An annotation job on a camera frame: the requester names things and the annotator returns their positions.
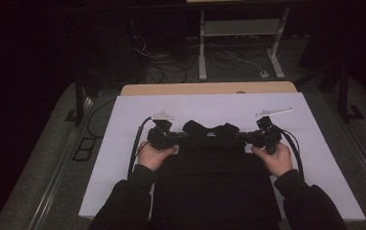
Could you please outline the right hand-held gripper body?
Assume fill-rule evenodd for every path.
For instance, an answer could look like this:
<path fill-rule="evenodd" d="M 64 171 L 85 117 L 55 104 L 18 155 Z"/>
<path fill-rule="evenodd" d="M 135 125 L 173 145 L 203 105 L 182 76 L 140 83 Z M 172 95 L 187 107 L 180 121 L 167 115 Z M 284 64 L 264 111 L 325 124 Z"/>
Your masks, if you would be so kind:
<path fill-rule="evenodd" d="M 258 148 L 265 148 L 268 154 L 276 152 L 277 144 L 282 140 L 282 136 L 285 131 L 278 126 L 274 125 L 270 119 L 270 115 L 277 115 L 291 111 L 288 109 L 276 109 L 276 110 L 263 110 L 255 115 L 258 119 L 257 126 L 259 127 L 256 142 L 254 146 Z"/>

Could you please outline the person's right hand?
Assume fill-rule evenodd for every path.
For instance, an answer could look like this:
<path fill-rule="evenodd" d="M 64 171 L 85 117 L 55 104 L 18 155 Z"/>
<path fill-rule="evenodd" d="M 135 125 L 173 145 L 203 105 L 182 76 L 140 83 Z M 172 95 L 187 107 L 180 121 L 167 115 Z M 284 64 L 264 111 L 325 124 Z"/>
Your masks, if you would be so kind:
<path fill-rule="evenodd" d="M 276 145 L 276 151 L 272 154 L 257 147 L 252 147 L 251 151 L 263 160 L 267 169 L 277 178 L 293 169 L 290 150 L 282 143 Z"/>

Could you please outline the white metal stand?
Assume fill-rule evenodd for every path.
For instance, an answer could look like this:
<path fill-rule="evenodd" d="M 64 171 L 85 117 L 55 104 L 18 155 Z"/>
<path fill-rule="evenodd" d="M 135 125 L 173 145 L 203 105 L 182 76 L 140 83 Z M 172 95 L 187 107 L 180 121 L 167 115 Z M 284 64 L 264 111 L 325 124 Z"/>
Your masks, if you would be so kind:
<path fill-rule="evenodd" d="M 200 14 L 199 23 L 199 53 L 198 53 L 198 74 L 200 81 L 207 80 L 207 67 L 205 58 L 205 38 L 212 36 L 236 36 L 236 35 L 273 35 L 274 41 L 266 50 L 271 67 L 279 80 L 285 78 L 285 73 L 277 58 L 279 44 L 285 30 L 286 20 L 290 7 L 283 9 L 279 18 L 268 19 L 239 19 L 239 20 L 217 20 L 207 21 L 205 11 Z"/>

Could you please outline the black metal stand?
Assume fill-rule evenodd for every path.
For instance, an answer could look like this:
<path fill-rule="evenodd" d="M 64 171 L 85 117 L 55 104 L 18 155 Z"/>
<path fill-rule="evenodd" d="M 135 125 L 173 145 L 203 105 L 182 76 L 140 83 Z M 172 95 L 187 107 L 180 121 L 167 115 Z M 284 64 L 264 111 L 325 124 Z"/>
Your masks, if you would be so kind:
<path fill-rule="evenodd" d="M 349 75 L 344 61 L 339 60 L 327 63 L 296 80 L 293 84 L 296 87 L 300 87 L 319 75 L 323 75 L 323 79 L 318 84 L 318 89 L 321 92 L 331 93 L 338 86 L 337 111 L 344 122 L 349 123 L 351 120 L 361 120 L 364 118 L 356 105 L 348 104 Z"/>
<path fill-rule="evenodd" d="M 85 103 L 89 97 L 90 88 L 88 86 L 88 75 L 79 70 L 75 75 L 75 103 L 76 106 L 73 110 L 68 112 L 65 119 L 66 122 L 74 122 L 78 126 L 85 114 Z"/>

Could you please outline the metal floor rail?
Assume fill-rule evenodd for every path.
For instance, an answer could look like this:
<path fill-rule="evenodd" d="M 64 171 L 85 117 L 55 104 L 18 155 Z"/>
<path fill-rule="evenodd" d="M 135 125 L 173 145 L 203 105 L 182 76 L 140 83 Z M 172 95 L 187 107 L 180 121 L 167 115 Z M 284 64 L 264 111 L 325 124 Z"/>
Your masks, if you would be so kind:
<path fill-rule="evenodd" d="M 357 133 L 353 129 L 350 120 L 344 119 L 337 110 L 337 103 L 331 95 L 325 94 L 324 95 L 326 103 L 331 108 L 333 116 L 336 118 L 338 123 L 344 129 L 344 132 L 347 134 L 352 146 L 357 153 L 357 157 L 359 163 L 362 165 L 364 171 L 366 172 L 366 148 L 364 147 L 363 143 L 359 140 Z"/>
<path fill-rule="evenodd" d="M 76 149 L 76 144 L 80 140 L 80 135 L 84 128 L 85 119 L 77 118 L 76 124 L 72 127 L 69 137 L 66 140 L 63 153 L 61 154 L 57 166 L 53 172 L 52 178 L 37 206 L 34 216 L 27 230 L 42 230 L 43 224 L 49 214 L 52 204 L 55 201 L 57 190 L 61 184 L 66 167 L 71 161 L 71 158 Z"/>

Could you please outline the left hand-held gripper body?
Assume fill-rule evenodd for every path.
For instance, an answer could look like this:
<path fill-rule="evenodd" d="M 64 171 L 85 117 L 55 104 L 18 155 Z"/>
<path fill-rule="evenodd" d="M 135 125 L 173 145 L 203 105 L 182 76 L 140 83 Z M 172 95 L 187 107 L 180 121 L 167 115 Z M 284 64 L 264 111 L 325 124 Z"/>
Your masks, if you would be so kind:
<path fill-rule="evenodd" d="M 156 150 L 165 150 L 174 146 L 172 133 L 173 116 L 165 110 L 156 113 L 150 117 L 155 123 L 155 127 L 151 128 L 148 133 L 147 140 Z"/>

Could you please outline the black floor socket box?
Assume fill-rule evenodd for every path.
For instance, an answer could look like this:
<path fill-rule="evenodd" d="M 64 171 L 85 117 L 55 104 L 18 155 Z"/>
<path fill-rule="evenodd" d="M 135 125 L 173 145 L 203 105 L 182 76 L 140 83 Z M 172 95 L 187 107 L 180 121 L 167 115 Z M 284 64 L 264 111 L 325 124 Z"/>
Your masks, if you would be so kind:
<path fill-rule="evenodd" d="M 72 156 L 72 160 L 78 162 L 88 161 L 92 155 L 95 143 L 95 138 L 82 138 L 76 152 Z"/>

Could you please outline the black tank top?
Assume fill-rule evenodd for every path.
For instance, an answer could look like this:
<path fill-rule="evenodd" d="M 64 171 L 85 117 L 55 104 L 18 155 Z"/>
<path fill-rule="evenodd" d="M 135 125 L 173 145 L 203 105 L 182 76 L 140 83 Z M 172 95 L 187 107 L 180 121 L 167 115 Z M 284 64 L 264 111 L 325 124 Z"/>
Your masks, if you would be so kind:
<path fill-rule="evenodd" d="M 236 126 L 183 126 L 189 138 L 157 170 L 154 230 L 279 230 L 270 173 L 237 141 Z"/>

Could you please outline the person's left hand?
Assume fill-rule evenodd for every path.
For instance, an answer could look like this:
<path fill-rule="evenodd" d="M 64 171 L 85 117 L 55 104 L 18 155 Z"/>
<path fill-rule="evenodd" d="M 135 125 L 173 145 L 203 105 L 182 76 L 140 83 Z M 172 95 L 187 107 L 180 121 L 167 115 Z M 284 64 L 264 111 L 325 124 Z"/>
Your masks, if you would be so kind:
<path fill-rule="evenodd" d="M 157 150 L 151 146 L 150 142 L 143 142 L 140 144 L 140 151 L 138 152 L 138 164 L 155 172 L 162 165 L 163 161 L 176 151 L 176 147 Z"/>

